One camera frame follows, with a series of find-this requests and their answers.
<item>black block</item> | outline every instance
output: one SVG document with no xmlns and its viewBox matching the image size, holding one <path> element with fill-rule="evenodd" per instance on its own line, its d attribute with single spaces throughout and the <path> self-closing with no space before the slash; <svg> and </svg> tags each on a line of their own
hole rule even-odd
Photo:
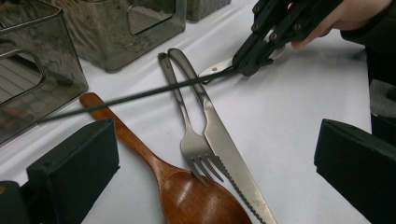
<svg viewBox="0 0 396 224">
<path fill-rule="evenodd" d="M 13 181 L 0 181 L 0 223 L 30 224 L 20 186 Z"/>
<path fill-rule="evenodd" d="M 396 223 L 396 146 L 324 119 L 315 153 L 322 175 L 369 221 Z"/>
<path fill-rule="evenodd" d="M 81 223 L 118 169 L 113 119 L 72 134 L 27 168 L 32 191 L 50 201 L 44 223 Z"/>
<path fill-rule="evenodd" d="M 371 115 L 372 134 L 396 146 L 396 118 Z"/>
</svg>

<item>white tablecloth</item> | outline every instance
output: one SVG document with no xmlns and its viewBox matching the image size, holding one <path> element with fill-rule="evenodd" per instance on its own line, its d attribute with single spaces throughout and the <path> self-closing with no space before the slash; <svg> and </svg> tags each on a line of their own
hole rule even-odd
<svg viewBox="0 0 396 224">
<path fill-rule="evenodd" d="M 188 23 L 183 34 L 117 74 L 81 60 L 89 91 L 111 100 L 166 85 L 157 55 L 170 48 L 183 50 L 198 73 L 232 57 L 250 34 L 255 3 L 233 0 L 198 23 Z M 362 50 L 333 31 L 299 51 L 287 46 L 281 58 L 253 77 L 224 78 L 205 87 L 279 224 L 368 223 L 316 173 L 313 163 L 322 119 L 370 132 L 366 64 L 355 57 Z M 174 67 L 178 80 L 184 80 Z M 200 133 L 205 126 L 202 110 L 190 88 L 182 93 Z M 57 113 L 77 108 L 76 100 Z M 171 92 L 111 108 L 159 157 L 187 168 L 179 152 L 183 121 Z M 4 145 L 0 179 L 24 184 L 28 165 L 90 122 L 84 114 L 41 124 Z M 149 167 L 122 143 L 119 153 L 120 169 L 84 223 L 165 223 Z M 228 180 L 223 186 L 240 199 Z"/>
</svg>

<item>knife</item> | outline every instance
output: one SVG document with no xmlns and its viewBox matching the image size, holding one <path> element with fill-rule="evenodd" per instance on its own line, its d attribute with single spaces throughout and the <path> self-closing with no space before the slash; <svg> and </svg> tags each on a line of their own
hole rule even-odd
<svg viewBox="0 0 396 224">
<path fill-rule="evenodd" d="M 188 79 L 197 78 L 189 60 L 180 49 L 169 49 L 168 55 Z M 206 141 L 213 152 L 219 156 L 227 170 L 227 178 L 230 179 L 247 207 L 261 223 L 276 224 L 276 220 L 262 197 L 253 176 L 233 143 L 233 139 L 221 122 L 205 89 L 200 83 L 193 84 L 192 87 L 201 107 L 205 111 L 206 126 L 204 134 Z"/>
</svg>

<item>sleeve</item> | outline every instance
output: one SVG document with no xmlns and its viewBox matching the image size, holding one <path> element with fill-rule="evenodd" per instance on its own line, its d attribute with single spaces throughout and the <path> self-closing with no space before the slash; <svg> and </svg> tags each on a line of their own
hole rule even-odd
<svg viewBox="0 0 396 224">
<path fill-rule="evenodd" d="M 341 37 L 379 54 L 396 57 L 396 0 L 360 29 L 342 31 Z"/>
</svg>

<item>transparent container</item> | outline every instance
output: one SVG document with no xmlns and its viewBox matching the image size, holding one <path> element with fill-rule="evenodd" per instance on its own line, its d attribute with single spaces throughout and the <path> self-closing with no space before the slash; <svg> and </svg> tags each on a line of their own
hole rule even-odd
<svg viewBox="0 0 396 224">
<path fill-rule="evenodd" d="M 186 28 L 186 0 L 46 0 L 64 10 L 78 57 L 115 73 Z"/>
<path fill-rule="evenodd" d="M 231 0 L 187 0 L 187 20 L 199 21 L 231 4 Z"/>
<path fill-rule="evenodd" d="M 0 2 L 0 145 L 88 89 L 63 12 Z"/>
</svg>

